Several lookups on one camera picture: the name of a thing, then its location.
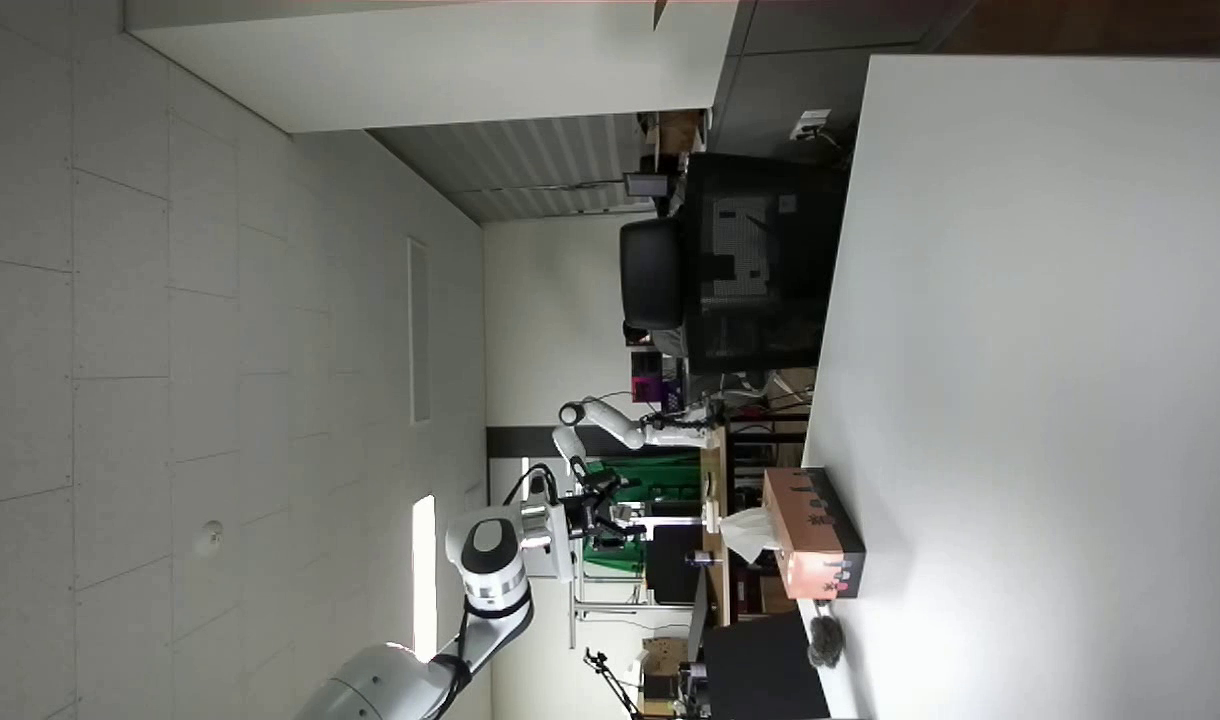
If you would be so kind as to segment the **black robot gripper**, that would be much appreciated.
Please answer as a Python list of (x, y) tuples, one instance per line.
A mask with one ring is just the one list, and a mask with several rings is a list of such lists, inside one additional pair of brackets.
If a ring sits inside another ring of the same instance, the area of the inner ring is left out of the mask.
[(593, 550), (621, 550), (624, 531), (607, 517), (611, 480), (593, 480), (579, 495), (563, 495), (569, 531)]

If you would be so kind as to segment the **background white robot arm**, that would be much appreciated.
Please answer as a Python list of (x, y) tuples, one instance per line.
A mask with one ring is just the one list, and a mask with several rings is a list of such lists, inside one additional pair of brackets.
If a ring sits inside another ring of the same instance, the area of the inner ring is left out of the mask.
[(661, 527), (700, 527), (700, 517), (657, 517), (645, 502), (616, 502), (624, 475), (596, 474), (588, 466), (588, 448), (579, 441), (584, 430), (607, 431), (626, 451), (641, 448), (708, 451), (721, 446), (721, 437), (694, 426), (657, 426), (645, 416), (624, 416), (616, 406), (601, 398), (563, 401), (556, 407), (553, 448), (563, 466), (563, 475), (573, 480), (573, 495), (563, 502), (569, 523), (579, 527), (593, 550), (652, 539)]

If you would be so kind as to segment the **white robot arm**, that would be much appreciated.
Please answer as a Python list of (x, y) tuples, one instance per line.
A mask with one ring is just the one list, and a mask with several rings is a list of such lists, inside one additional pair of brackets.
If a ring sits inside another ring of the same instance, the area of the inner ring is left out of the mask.
[(351, 651), (293, 720), (439, 720), (457, 695), (530, 625), (519, 521), (479, 514), (442, 539), (457, 620), (431, 635)]

